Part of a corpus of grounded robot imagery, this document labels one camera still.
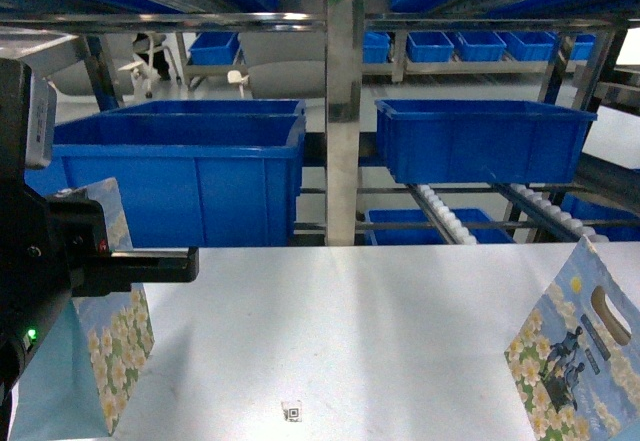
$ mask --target printed illustration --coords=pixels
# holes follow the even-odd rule
[[[556,411],[571,404],[578,410],[574,389],[578,385],[579,375],[584,371],[584,363],[575,363],[576,354],[580,348],[579,337],[583,330],[578,326],[575,332],[567,331],[567,335],[560,343],[551,347],[551,352],[540,371],[542,383],[549,393],[551,403]]]

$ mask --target floral paper bag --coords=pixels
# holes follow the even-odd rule
[[[115,179],[80,188],[104,210],[109,246],[133,249]],[[142,284],[130,293],[74,298],[19,383],[12,440],[113,434],[153,347]]]
[[[640,439],[640,312],[586,238],[505,356],[536,439]]]

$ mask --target metal pole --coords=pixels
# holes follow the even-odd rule
[[[393,83],[401,83],[404,79],[408,35],[408,31],[396,31],[396,39],[393,46],[393,72],[391,74],[391,82]]]
[[[598,111],[601,100],[594,97],[596,88],[600,81],[611,81],[626,36],[626,29],[598,34],[591,57],[582,74],[573,109],[592,113]]]
[[[538,101],[541,103],[556,104],[574,43],[575,36],[559,35],[556,38],[553,45],[553,56],[547,64],[544,81],[538,95]]]
[[[325,242],[355,242],[364,0],[325,0],[327,19]]]
[[[84,64],[100,111],[124,107],[118,72],[113,64],[106,36],[87,36],[89,56]]]

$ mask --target metal bar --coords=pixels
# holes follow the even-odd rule
[[[100,111],[124,107],[118,73],[106,36],[87,36],[90,57],[84,63]]]
[[[323,31],[324,18],[302,13],[189,14],[12,14],[0,13],[0,24],[30,29],[55,29],[71,34],[102,34],[133,30],[194,31]]]
[[[180,67],[182,67],[182,77],[184,84],[187,88],[191,86],[191,79],[189,72],[187,71],[187,64],[189,58],[187,56],[187,47],[184,44],[184,35],[182,33],[176,33],[176,42],[178,43],[178,55],[180,56]]]
[[[571,61],[566,71],[575,71],[580,62]],[[512,74],[544,73],[548,64],[543,61],[449,61],[448,63],[414,63],[406,60],[407,75],[425,74]]]
[[[540,225],[543,229],[549,231],[559,241],[575,242],[580,236],[571,229],[564,226],[558,220],[551,218],[541,208],[530,202],[521,194],[517,193],[511,186],[507,184],[494,184],[496,191],[511,201],[515,206],[525,212],[530,218]]]
[[[326,244],[352,246],[358,197],[358,149],[364,0],[325,0]]]
[[[539,102],[556,104],[574,43],[574,36],[561,35],[556,37],[552,51],[553,56],[547,64],[540,94],[538,95]]]
[[[411,196],[415,200],[416,204],[422,209],[422,212],[425,214],[427,219],[430,219],[434,224],[435,228],[438,230],[438,234],[442,237],[445,243],[447,244],[459,244],[456,237],[453,233],[449,232],[447,226],[440,220],[438,214],[432,209],[431,205],[422,197],[422,194],[416,187],[416,185],[409,184],[407,185]]]
[[[582,153],[574,181],[640,216],[640,173]]]
[[[423,13],[367,14],[367,29],[371,31],[562,31],[568,34],[628,29],[640,25],[640,20],[611,18],[527,18],[470,19],[464,17],[427,18]]]
[[[496,190],[490,186],[484,187],[434,187],[431,188],[439,194],[455,193],[455,194],[478,194],[478,193],[495,193]],[[546,192],[588,192],[589,190],[584,186],[574,185],[546,185],[546,186],[531,186],[529,189],[532,191],[546,193]],[[403,188],[358,188],[359,194],[404,194],[409,190],[406,187]],[[325,194],[326,190],[321,188],[302,188],[302,194]]]
[[[624,84],[599,82],[594,96],[607,106],[625,106],[637,110],[640,108],[640,88]]]
[[[393,45],[393,72],[391,74],[392,83],[401,83],[404,79],[404,70],[407,62],[407,37],[409,33],[405,30],[396,31]]]
[[[522,210],[514,205],[511,201],[507,203],[507,208],[504,212],[504,221],[505,222],[516,222],[520,221],[520,215],[522,214]],[[514,229],[510,229],[507,231],[507,234],[511,237],[515,234]]]
[[[619,227],[640,227],[640,219],[592,219],[583,220],[584,226],[594,228],[619,228]],[[507,232],[513,232],[516,229],[536,228],[538,224],[535,221],[487,221],[487,222],[469,222],[462,223],[468,229],[504,229]],[[317,231],[324,232],[324,223],[295,223],[295,231]],[[372,223],[359,222],[356,223],[356,231],[379,231],[379,230],[407,230],[407,229],[437,229],[435,224],[431,222],[387,222]]]
[[[580,87],[573,102],[573,109],[595,113],[601,100],[594,96],[600,81],[611,81],[616,62],[624,44],[626,30],[600,33],[580,79]]]

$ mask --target white chair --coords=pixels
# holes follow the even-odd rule
[[[153,56],[155,53],[160,53],[162,51],[165,51],[167,54],[169,54],[171,67],[173,68],[174,73],[176,73],[176,83],[182,84],[182,78],[180,77],[178,68],[176,67],[176,61],[173,57],[173,53],[171,52],[171,49],[168,46],[163,44],[164,41],[167,39],[167,36],[164,34],[157,34],[157,33],[151,33],[151,32],[145,32],[144,34],[146,38],[140,39],[133,43],[133,52],[138,55],[146,54],[149,57],[149,62],[148,63],[143,63],[142,61],[134,62],[127,65],[127,67],[130,69],[131,73],[134,76],[142,75],[145,78],[145,82],[147,84],[147,91],[145,93],[145,96],[147,98],[152,98],[153,93],[151,92],[151,76],[149,76],[149,72],[153,71]],[[146,73],[142,72],[143,70],[141,68],[143,67],[143,64],[147,65],[145,69],[148,71]]]
[[[242,76],[240,71],[229,71],[227,73],[227,81],[229,84],[237,84],[240,89],[240,97],[244,99],[244,87],[249,84],[249,75]]]

